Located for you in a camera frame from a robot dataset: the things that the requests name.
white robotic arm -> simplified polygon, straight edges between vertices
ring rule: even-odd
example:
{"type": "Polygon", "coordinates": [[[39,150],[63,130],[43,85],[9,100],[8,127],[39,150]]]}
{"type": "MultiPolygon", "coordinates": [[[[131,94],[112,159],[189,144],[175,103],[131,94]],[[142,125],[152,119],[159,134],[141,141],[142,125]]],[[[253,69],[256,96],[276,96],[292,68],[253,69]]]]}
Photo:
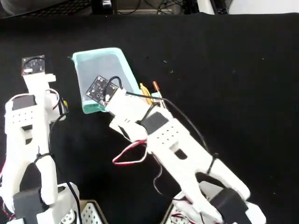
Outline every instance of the white robotic arm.
{"type": "MultiPolygon", "coordinates": [[[[38,57],[34,60],[33,65],[40,62],[38,57]]],[[[14,214],[9,223],[58,224],[71,209],[77,210],[67,184],[57,185],[56,166],[48,145],[49,125],[66,107],[59,94],[49,87],[55,76],[45,74],[42,66],[40,70],[32,74],[22,70],[28,93],[14,96],[5,106],[7,155],[1,172],[0,196],[3,206],[14,214]],[[20,192],[23,175],[31,163],[41,173],[42,187],[20,192]]],[[[79,196],[76,185],[71,185],[79,196]]]]}
{"type": "Polygon", "coordinates": [[[147,140],[147,152],[168,170],[187,198],[188,202],[173,200],[175,205],[184,203],[183,212],[187,216],[195,214],[193,219],[198,223],[203,223],[203,215],[206,224],[265,224],[259,207],[247,206],[248,187],[221,160],[211,156],[167,109],[151,107],[143,98],[128,95],[121,83],[118,88],[111,81],[98,77],[86,95],[113,114],[111,128],[131,142],[147,140]],[[178,150],[184,159],[176,156],[178,150]],[[219,180],[225,189],[208,200],[195,177],[197,172],[219,180]]]}

black wire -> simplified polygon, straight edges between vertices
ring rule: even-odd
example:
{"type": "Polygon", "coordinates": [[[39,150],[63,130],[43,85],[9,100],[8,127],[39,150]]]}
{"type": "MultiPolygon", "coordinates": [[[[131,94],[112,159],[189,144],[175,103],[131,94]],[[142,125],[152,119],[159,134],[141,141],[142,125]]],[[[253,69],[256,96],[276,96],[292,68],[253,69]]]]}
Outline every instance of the black wire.
{"type": "Polygon", "coordinates": [[[152,97],[152,96],[145,96],[145,95],[140,95],[140,94],[136,94],[136,93],[132,93],[132,92],[127,92],[128,95],[132,95],[132,96],[136,96],[136,97],[142,97],[142,98],[149,98],[149,99],[158,99],[158,100],[164,100],[167,103],[169,103],[174,109],[177,110],[177,112],[179,112],[184,118],[185,120],[191,125],[191,127],[195,130],[195,132],[197,133],[197,135],[200,137],[202,143],[204,144],[204,149],[207,152],[210,152],[210,150],[207,147],[206,141],[204,136],[200,133],[200,131],[197,129],[197,127],[191,122],[191,120],[187,117],[187,115],[185,115],[177,106],[175,106],[175,104],[173,102],[171,102],[170,100],[166,99],[166,98],[160,98],[160,97],[152,97]]]}
{"type": "Polygon", "coordinates": [[[53,132],[53,128],[55,126],[55,124],[57,124],[61,118],[63,118],[65,115],[67,115],[69,112],[66,111],[64,112],[63,114],[61,114],[55,121],[54,123],[52,124],[51,128],[50,128],[50,131],[49,131],[49,137],[48,137],[48,146],[49,146],[49,152],[51,153],[52,149],[51,149],[51,135],[52,135],[52,132],[53,132]]]}
{"type": "Polygon", "coordinates": [[[163,167],[162,167],[162,164],[159,162],[159,160],[156,158],[156,156],[153,154],[153,157],[154,159],[156,160],[156,162],[158,163],[158,165],[160,166],[160,171],[159,173],[157,174],[157,176],[154,178],[153,180],[153,185],[154,185],[154,188],[155,190],[160,194],[162,195],[163,197],[167,197],[168,199],[170,200],[174,200],[174,201],[187,201],[185,198],[181,198],[181,199],[176,199],[176,198],[173,198],[173,197],[170,197],[170,196],[167,196],[165,194],[163,194],[161,191],[159,191],[158,187],[156,186],[156,181],[160,178],[160,176],[162,175],[162,171],[163,171],[163,167]]]}
{"type": "Polygon", "coordinates": [[[202,214],[201,214],[201,213],[200,213],[200,217],[201,217],[201,221],[202,221],[202,223],[205,224],[205,222],[204,222],[204,218],[202,217],[202,214]]]}
{"type": "Polygon", "coordinates": [[[107,87],[112,83],[113,80],[117,79],[118,80],[118,83],[119,83],[119,86],[121,89],[123,89],[122,87],[122,83],[121,83],[121,78],[119,78],[118,76],[113,76],[111,77],[107,84],[105,85],[104,89],[103,89],[103,96],[104,96],[104,101],[106,102],[106,93],[107,93],[107,87]]]}
{"type": "MultiPolygon", "coordinates": [[[[52,126],[51,126],[51,128],[50,128],[50,131],[49,131],[49,138],[48,138],[48,145],[49,145],[48,147],[49,147],[49,153],[50,153],[50,154],[51,154],[51,151],[52,151],[52,150],[51,150],[51,135],[52,135],[52,132],[53,132],[53,128],[54,128],[55,124],[56,124],[58,121],[61,120],[61,118],[63,118],[65,115],[67,115],[67,114],[69,113],[69,110],[68,110],[68,108],[66,107],[66,105],[64,104],[64,102],[62,101],[62,99],[60,99],[60,102],[61,102],[62,105],[64,106],[64,111],[65,111],[65,112],[64,112],[63,114],[61,114],[61,115],[54,121],[54,123],[52,124],[52,126]]],[[[73,189],[73,187],[71,186],[70,182],[66,180],[65,175],[63,174],[61,168],[58,166],[58,164],[57,164],[57,162],[56,162],[54,156],[52,156],[52,159],[53,159],[53,161],[55,162],[56,167],[57,167],[58,171],[60,172],[62,178],[64,179],[66,185],[69,187],[71,193],[73,194],[73,196],[74,196],[74,198],[75,198],[75,201],[76,201],[76,204],[77,204],[77,209],[78,209],[79,222],[80,222],[80,224],[83,224],[83,222],[82,222],[82,217],[81,217],[80,201],[79,201],[79,199],[78,199],[78,197],[77,197],[77,195],[76,195],[76,192],[74,191],[74,189],[73,189]]]]}
{"type": "Polygon", "coordinates": [[[69,187],[71,193],[73,194],[74,198],[75,198],[75,201],[76,201],[76,204],[77,204],[77,209],[78,209],[78,217],[79,217],[79,223],[80,224],[83,224],[82,222],[82,217],[81,217],[81,208],[80,208],[80,201],[79,201],[79,198],[77,197],[77,194],[76,192],[74,191],[74,188],[71,186],[70,182],[68,180],[66,180],[65,178],[65,175],[63,174],[61,168],[58,166],[57,162],[55,161],[55,159],[53,158],[53,161],[55,162],[56,164],[56,168],[58,169],[58,171],[60,172],[62,178],[64,179],[66,185],[69,187]]]}
{"type": "Polygon", "coordinates": [[[136,8],[135,8],[132,12],[129,12],[129,13],[121,13],[121,12],[118,12],[118,13],[120,13],[120,14],[122,14],[122,15],[129,15],[129,14],[132,14],[132,13],[136,12],[136,11],[139,9],[140,4],[141,4],[141,0],[138,1],[136,8]]]}
{"type": "Polygon", "coordinates": [[[149,3],[147,0],[144,0],[144,2],[147,4],[147,5],[149,5],[149,6],[151,6],[152,8],[154,8],[155,10],[158,10],[155,6],[153,6],[151,3],[149,3]]]}
{"type": "Polygon", "coordinates": [[[171,7],[171,6],[174,6],[174,5],[182,6],[180,3],[182,3],[182,2],[179,2],[179,1],[176,1],[176,0],[162,0],[161,3],[160,3],[160,5],[158,6],[157,14],[159,12],[163,13],[161,10],[165,9],[165,8],[168,10],[168,12],[170,12],[170,13],[173,14],[173,12],[169,11],[168,7],[171,7]]]}
{"type": "Polygon", "coordinates": [[[31,61],[33,61],[33,60],[36,60],[36,59],[40,59],[40,60],[44,60],[44,61],[45,61],[45,58],[44,58],[44,57],[39,57],[39,56],[37,56],[37,57],[33,57],[33,58],[31,58],[31,59],[28,59],[27,61],[24,62],[23,66],[22,66],[22,72],[24,72],[24,68],[26,67],[26,65],[27,65],[29,62],[31,62],[31,61]]]}
{"type": "Polygon", "coordinates": [[[144,117],[140,120],[140,122],[144,121],[144,119],[146,119],[148,117],[148,115],[150,114],[150,112],[154,109],[155,106],[158,106],[159,103],[157,102],[154,102],[150,107],[149,109],[146,111],[144,117]]]}

wire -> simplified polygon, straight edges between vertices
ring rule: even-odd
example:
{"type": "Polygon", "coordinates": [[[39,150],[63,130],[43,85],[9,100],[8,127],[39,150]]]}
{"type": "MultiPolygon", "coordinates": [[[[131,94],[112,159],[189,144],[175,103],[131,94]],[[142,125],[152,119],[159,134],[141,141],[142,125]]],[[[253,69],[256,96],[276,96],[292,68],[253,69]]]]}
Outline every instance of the wire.
{"type": "Polygon", "coordinates": [[[108,86],[112,83],[112,81],[115,80],[115,79],[118,80],[118,84],[119,84],[120,88],[123,89],[123,87],[122,87],[122,83],[121,83],[121,78],[119,78],[118,76],[113,76],[113,77],[111,77],[111,78],[108,80],[108,82],[107,82],[107,84],[105,85],[105,87],[103,88],[103,96],[104,96],[104,100],[105,100],[105,102],[106,102],[107,88],[108,88],[108,86]]]}
{"type": "Polygon", "coordinates": [[[151,3],[149,3],[147,0],[144,0],[144,2],[147,4],[147,5],[149,5],[149,6],[151,6],[152,8],[154,8],[155,10],[158,10],[155,6],[153,6],[151,3]]]}
{"type": "Polygon", "coordinates": [[[74,191],[74,188],[71,186],[70,182],[69,182],[68,180],[66,180],[65,175],[63,174],[61,168],[58,166],[58,164],[57,164],[57,162],[55,161],[55,159],[54,159],[54,158],[52,158],[52,159],[53,159],[53,161],[55,162],[56,167],[57,167],[58,171],[60,172],[62,178],[64,179],[66,185],[69,187],[71,193],[73,194],[73,196],[74,196],[74,198],[75,198],[75,201],[76,201],[76,204],[77,204],[77,209],[78,209],[79,223],[80,223],[80,224],[83,224],[83,222],[82,222],[82,217],[81,217],[81,208],[80,208],[80,201],[79,201],[79,198],[78,198],[76,192],[74,191]]]}
{"type": "Polygon", "coordinates": [[[140,159],[140,160],[136,160],[136,161],[129,161],[129,162],[117,162],[118,159],[128,150],[142,144],[146,142],[146,139],[144,140],[139,140],[139,141],[136,141],[136,142],[133,142],[131,143],[130,145],[128,145],[118,156],[116,156],[113,160],[112,160],[112,163],[114,165],[131,165],[131,164],[135,164],[135,163],[140,163],[140,162],[143,162],[147,156],[147,151],[145,150],[144,152],[144,156],[140,159]]]}
{"type": "Polygon", "coordinates": [[[168,7],[170,7],[170,6],[174,6],[174,5],[180,5],[180,3],[181,3],[181,2],[178,2],[178,1],[176,1],[176,0],[162,0],[161,3],[160,3],[160,5],[158,6],[157,14],[159,14],[159,12],[162,13],[161,10],[162,10],[162,9],[165,9],[165,8],[168,10],[168,12],[170,12],[171,14],[173,14],[173,12],[170,11],[170,10],[168,9],[168,7]]]}
{"type": "Polygon", "coordinates": [[[180,113],[180,115],[182,115],[185,120],[191,125],[191,127],[195,130],[195,132],[197,133],[197,135],[200,137],[203,145],[204,145],[204,149],[208,152],[210,152],[210,150],[207,147],[206,141],[204,136],[200,133],[200,131],[197,129],[197,127],[191,122],[191,120],[187,117],[187,115],[185,115],[177,106],[175,106],[175,104],[173,102],[171,102],[170,100],[166,99],[166,98],[160,98],[160,97],[152,97],[152,96],[144,96],[144,95],[140,95],[140,94],[136,94],[136,93],[132,93],[132,92],[127,92],[128,95],[132,95],[132,96],[136,96],[136,97],[143,97],[143,98],[150,98],[150,99],[158,99],[158,100],[164,100],[166,101],[168,104],[170,104],[174,109],[176,109],[177,112],[180,113]]]}
{"type": "Polygon", "coordinates": [[[118,12],[118,13],[120,13],[120,14],[122,14],[122,15],[129,15],[129,14],[132,14],[132,13],[136,12],[136,11],[139,9],[140,4],[141,4],[141,0],[138,1],[136,8],[135,8],[132,12],[129,12],[129,13],[121,13],[121,12],[118,12]]]}
{"type": "Polygon", "coordinates": [[[6,211],[6,209],[5,209],[5,203],[4,203],[4,201],[3,201],[3,203],[2,203],[2,211],[5,213],[5,215],[9,218],[9,220],[11,219],[11,218],[14,218],[14,213],[12,213],[11,215],[6,211]]]}
{"type": "Polygon", "coordinates": [[[198,224],[197,222],[191,220],[191,219],[190,219],[189,217],[187,217],[187,216],[184,216],[184,215],[183,215],[182,213],[180,213],[180,212],[173,213],[173,214],[171,215],[171,217],[177,217],[177,218],[187,219],[187,220],[189,221],[189,223],[191,223],[191,224],[198,224]]]}
{"type": "Polygon", "coordinates": [[[201,221],[203,224],[205,224],[204,218],[202,217],[202,214],[200,213],[201,221]]]}
{"type": "Polygon", "coordinates": [[[61,118],[63,118],[65,115],[67,115],[69,112],[66,111],[64,112],[63,114],[61,114],[55,121],[54,123],[52,124],[51,128],[50,128],[50,131],[49,131],[49,137],[48,137],[48,146],[49,146],[49,152],[51,153],[52,149],[51,149],[51,135],[52,135],[52,132],[53,132],[53,128],[55,126],[56,123],[58,123],[61,118]]]}
{"type": "Polygon", "coordinates": [[[171,200],[174,200],[174,201],[186,201],[189,203],[189,201],[187,199],[184,199],[184,198],[181,198],[181,199],[177,199],[177,198],[173,198],[173,197],[170,197],[170,196],[167,196],[165,194],[163,194],[161,191],[159,191],[158,187],[156,186],[156,181],[160,178],[160,176],[162,175],[162,171],[163,171],[163,167],[162,167],[162,164],[159,162],[159,160],[156,158],[156,156],[153,154],[153,157],[154,159],[156,160],[156,162],[158,163],[159,167],[160,167],[160,170],[159,170],[159,173],[157,174],[157,176],[154,178],[153,180],[153,185],[154,185],[154,188],[155,190],[162,196],[164,197],[167,197],[168,199],[171,199],[171,200]]]}
{"type": "MultiPolygon", "coordinates": [[[[63,102],[61,99],[60,99],[60,101],[61,101],[62,105],[64,106],[64,111],[65,111],[65,112],[64,112],[63,114],[61,114],[61,115],[54,121],[54,123],[52,124],[52,126],[51,126],[51,128],[50,128],[50,131],[49,131],[49,138],[48,138],[48,148],[49,148],[49,152],[50,152],[50,153],[51,153],[51,151],[52,151],[52,149],[51,149],[51,135],[52,135],[52,133],[53,133],[53,128],[54,128],[55,124],[56,124],[58,121],[61,120],[62,117],[64,117],[65,115],[67,115],[67,114],[69,113],[69,110],[68,110],[67,106],[64,104],[64,102],[63,102]]],[[[56,167],[57,167],[58,171],[60,172],[62,178],[64,179],[66,185],[69,187],[71,193],[73,194],[73,196],[74,196],[74,198],[75,198],[75,201],[76,201],[76,204],[77,204],[77,209],[78,209],[79,223],[80,223],[80,224],[83,224],[83,222],[82,222],[82,217],[81,217],[80,201],[79,201],[79,199],[78,199],[78,197],[77,197],[77,194],[76,194],[76,192],[74,191],[73,187],[71,186],[70,182],[66,180],[65,175],[63,174],[61,168],[59,167],[58,163],[56,162],[56,159],[54,158],[54,156],[52,156],[52,159],[53,159],[53,161],[55,162],[56,167]]]]}
{"type": "Polygon", "coordinates": [[[1,168],[0,179],[2,178],[2,171],[3,171],[3,168],[4,168],[4,166],[5,166],[5,162],[6,162],[6,159],[4,160],[3,166],[2,166],[2,168],[1,168]]]}
{"type": "Polygon", "coordinates": [[[148,115],[150,114],[150,112],[154,109],[154,107],[155,107],[155,106],[158,106],[158,105],[159,105],[159,103],[154,102],[154,103],[149,107],[149,109],[146,111],[144,117],[140,120],[140,122],[143,122],[143,121],[148,117],[148,115]]]}
{"type": "Polygon", "coordinates": [[[29,62],[31,62],[31,61],[33,61],[33,60],[36,60],[36,59],[40,59],[40,60],[43,60],[43,61],[45,61],[45,58],[44,57],[39,57],[39,56],[37,56],[37,57],[32,57],[31,59],[28,59],[27,61],[25,61],[25,63],[23,64],[23,66],[22,66],[22,73],[23,74],[25,74],[25,75],[28,75],[29,73],[26,73],[26,72],[24,72],[24,68],[26,67],[26,65],[29,63],[29,62]]]}
{"type": "Polygon", "coordinates": [[[55,105],[54,105],[54,107],[53,107],[53,109],[55,109],[55,108],[58,106],[59,102],[60,102],[60,96],[59,96],[59,93],[58,93],[56,90],[52,89],[52,88],[47,89],[46,91],[50,91],[50,92],[53,92],[53,93],[56,94],[56,96],[57,96],[57,101],[56,101],[56,103],[55,103],[55,105]]]}

table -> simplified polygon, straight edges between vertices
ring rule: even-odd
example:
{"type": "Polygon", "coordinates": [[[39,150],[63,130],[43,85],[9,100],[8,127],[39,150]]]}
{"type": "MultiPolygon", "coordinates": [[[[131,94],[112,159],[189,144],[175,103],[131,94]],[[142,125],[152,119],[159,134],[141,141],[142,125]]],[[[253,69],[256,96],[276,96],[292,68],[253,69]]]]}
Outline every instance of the table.
{"type": "MultiPolygon", "coordinates": [[[[95,199],[112,224],[159,223],[170,201],[153,188],[159,171],[149,156],[116,167],[128,143],[108,128],[110,116],[81,110],[73,52],[119,47],[138,82],[158,81],[164,97],[201,130],[212,152],[250,188],[268,223],[289,223],[298,199],[296,177],[299,15],[89,16],[0,21],[0,105],[26,91],[21,58],[45,54],[51,85],[70,114],[54,130],[52,148],[83,199],[95,199]]],[[[0,161],[5,157],[0,120],[0,161]]],[[[21,188],[38,186],[29,167],[21,188]]],[[[178,193],[164,172],[158,183],[178,193]]]]}

plastic bin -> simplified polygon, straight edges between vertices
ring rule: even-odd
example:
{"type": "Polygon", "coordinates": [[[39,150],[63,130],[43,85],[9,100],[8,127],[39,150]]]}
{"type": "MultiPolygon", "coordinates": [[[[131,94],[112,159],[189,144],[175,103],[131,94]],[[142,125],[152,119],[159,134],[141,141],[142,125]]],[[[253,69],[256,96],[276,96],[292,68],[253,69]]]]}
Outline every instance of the plastic bin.
{"type": "Polygon", "coordinates": [[[104,48],[89,51],[76,52],[72,56],[78,76],[81,94],[82,109],[85,114],[105,109],[95,101],[88,98],[85,93],[98,75],[106,79],[119,76],[123,87],[134,93],[139,93],[136,79],[130,66],[119,48],[104,48]]]}

